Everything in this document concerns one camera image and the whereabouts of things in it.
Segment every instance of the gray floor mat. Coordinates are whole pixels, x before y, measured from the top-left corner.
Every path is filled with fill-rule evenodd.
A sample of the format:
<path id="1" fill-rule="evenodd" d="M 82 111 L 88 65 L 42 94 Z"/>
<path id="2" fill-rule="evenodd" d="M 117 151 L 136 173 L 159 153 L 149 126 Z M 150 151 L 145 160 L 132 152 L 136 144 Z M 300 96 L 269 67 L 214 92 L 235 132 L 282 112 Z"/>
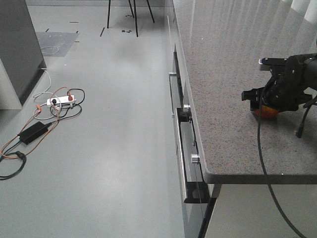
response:
<path id="1" fill-rule="evenodd" d="M 43 56 L 64 57 L 79 34 L 67 32 L 36 32 L 36 35 L 39 39 Z"/>

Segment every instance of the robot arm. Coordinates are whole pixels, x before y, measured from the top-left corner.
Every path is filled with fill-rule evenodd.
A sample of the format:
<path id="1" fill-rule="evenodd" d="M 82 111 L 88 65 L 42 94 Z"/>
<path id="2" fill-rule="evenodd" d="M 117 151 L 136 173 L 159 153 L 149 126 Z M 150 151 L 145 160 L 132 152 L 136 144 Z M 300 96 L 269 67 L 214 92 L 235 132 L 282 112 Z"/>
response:
<path id="1" fill-rule="evenodd" d="M 305 94 L 308 87 L 317 90 L 317 54 L 290 56 L 288 59 L 264 58 L 260 70 L 271 71 L 262 105 L 277 112 L 296 111 L 299 104 L 313 104 L 313 97 Z M 242 100 L 250 100 L 251 111 L 259 109 L 264 87 L 243 91 Z"/>

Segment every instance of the power strip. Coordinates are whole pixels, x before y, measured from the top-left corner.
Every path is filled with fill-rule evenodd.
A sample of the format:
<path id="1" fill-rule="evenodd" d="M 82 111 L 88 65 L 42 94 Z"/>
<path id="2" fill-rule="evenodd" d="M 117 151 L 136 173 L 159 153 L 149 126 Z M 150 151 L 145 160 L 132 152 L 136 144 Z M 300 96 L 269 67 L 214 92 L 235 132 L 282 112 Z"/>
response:
<path id="1" fill-rule="evenodd" d="M 51 98 L 51 99 L 48 99 L 47 100 L 47 102 L 46 102 L 46 104 L 47 104 L 47 106 L 48 107 L 50 107 L 53 103 L 51 103 L 51 102 L 53 102 L 53 100 L 56 100 L 56 105 L 58 106 L 59 104 L 61 104 L 61 103 L 66 103 L 66 104 L 73 104 L 75 101 L 76 101 L 76 99 L 75 99 L 75 96 L 74 95 L 71 95 L 72 96 L 72 98 L 73 98 L 73 100 L 69 100 L 68 99 L 68 96 L 64 96 L 64 97 L 58 97 L 58 98 Z"/>

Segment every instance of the black power adapter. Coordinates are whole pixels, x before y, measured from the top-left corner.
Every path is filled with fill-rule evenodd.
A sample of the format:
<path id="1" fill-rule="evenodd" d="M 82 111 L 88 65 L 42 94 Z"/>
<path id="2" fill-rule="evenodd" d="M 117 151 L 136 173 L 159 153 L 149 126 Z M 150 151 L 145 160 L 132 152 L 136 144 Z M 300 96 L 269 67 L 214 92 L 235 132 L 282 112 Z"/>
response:
<path id="1" fill-rule="evenodd" d="M 52 123 L 48 124 L 43 124 L 40 121 L 35 123 L 34 125 L 30 126 L 29 128 L 25 129 L 21 133 L 18 134 L 18 137 L 21 142 L 24 144 L 30 144 L 32 141 L 36 140 L 39 138 L 41 135 L 45 134 L 48 132 L 48 127 Z"/>

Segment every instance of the black stand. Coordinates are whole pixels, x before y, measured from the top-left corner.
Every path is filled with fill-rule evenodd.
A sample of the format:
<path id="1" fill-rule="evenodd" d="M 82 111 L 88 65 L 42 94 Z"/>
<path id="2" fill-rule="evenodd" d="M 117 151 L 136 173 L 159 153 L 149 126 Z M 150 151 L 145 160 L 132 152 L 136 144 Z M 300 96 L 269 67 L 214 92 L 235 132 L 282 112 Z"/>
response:
<path id="1" fill-rule="evenodd" d="M 135 0 L 133 0 L 133 4 L 134 4 L 134 12 L 133 12 L 133 10 L 132 10 L 131 1 L 129 0 L 129 5 L 130 5 L 130 9 L 131 9 L 132 17 L 133 17 L 133 18 L 134 18 L 134 20 L 135 20 L 135 31 L 136 31 L 136 34 L 137 34 L 137 37 L 138 37 L 138 36 L 139 36 L 139 32 L 138 32 L 137 9 L 136 9 L 136 5 L 135 5 Z M 147 0 L 147 4 L 148 4 L 149 10 L 150 10 L 150 14 L 151 14 L 151 17 L 152 17 L 153 23 L 155 23 L 155 21 L 154 21 L 154 17 L 153 17 L 153 14 L 152 14 L 152 10 L 151 10 L 151 7 L 150 7 L 149 0 Z M 107 20 L 107 28 L 109 28 L 110 5 L 111 5 L 111 0 L 109 0 L 109 2 L 108 2 L 108 20 Z"/>

